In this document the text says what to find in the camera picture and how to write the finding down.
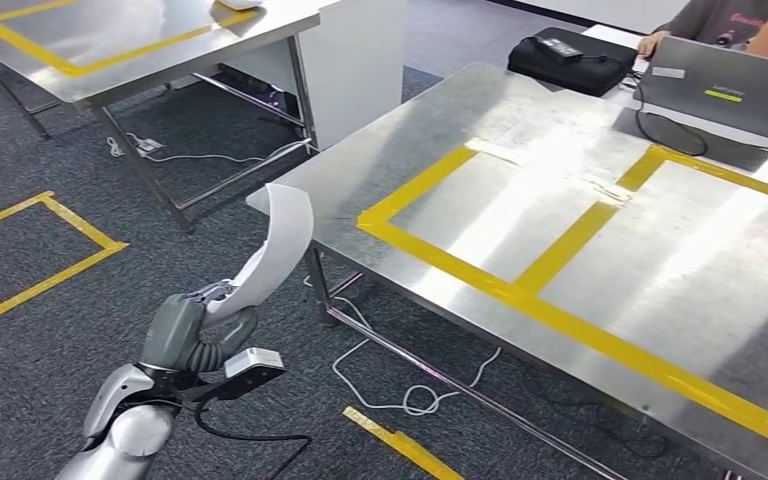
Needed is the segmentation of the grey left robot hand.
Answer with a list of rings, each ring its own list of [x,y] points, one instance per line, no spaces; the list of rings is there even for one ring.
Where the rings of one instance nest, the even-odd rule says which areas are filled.
[[[146,334],[139,363],[157,370],[190,373],[220,369],[251,335],[257,325],[257,311],[245,307],[221,320],[231,329],[224,337],[207,342],[200,332],[208,328],[207,306],[230,296],[227,281],[200,290],[169,296],[156,311]]]

